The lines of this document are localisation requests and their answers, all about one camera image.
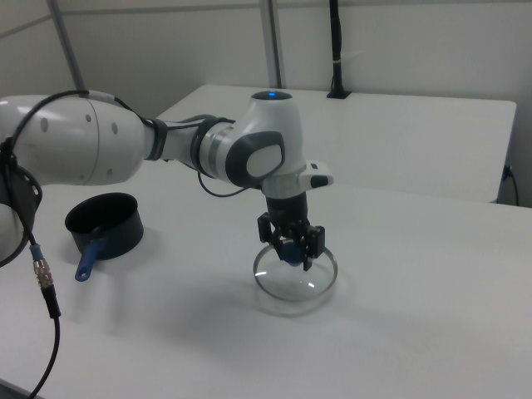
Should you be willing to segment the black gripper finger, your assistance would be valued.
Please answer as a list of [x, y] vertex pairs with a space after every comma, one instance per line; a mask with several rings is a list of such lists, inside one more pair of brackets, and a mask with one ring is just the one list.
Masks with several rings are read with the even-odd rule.
[[325, 228], [308, 226], [303, 236], [303, 270], [308, 271], [313, 260], [318, 258], [325, 249]]
[[278, 229], [273, 225], [269, 213], [264, 213], [258, 217], [258, 230], [259, 230], [259, 240], [262, 243], [269, 244], [273, 247], [278, 258], [280, 260], [282, 257], [283, 242], [281, 240], [281, 235]]

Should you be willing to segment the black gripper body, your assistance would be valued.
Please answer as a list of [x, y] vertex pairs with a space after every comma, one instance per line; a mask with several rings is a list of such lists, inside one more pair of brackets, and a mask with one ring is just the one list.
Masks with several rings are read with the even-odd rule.
[[307, 195], [300, 194], [287, 199], [266, 198], [270, 233], [267, 242], [278, 242], [281, 237], [291, 239], [305, 249], [308, 220]]

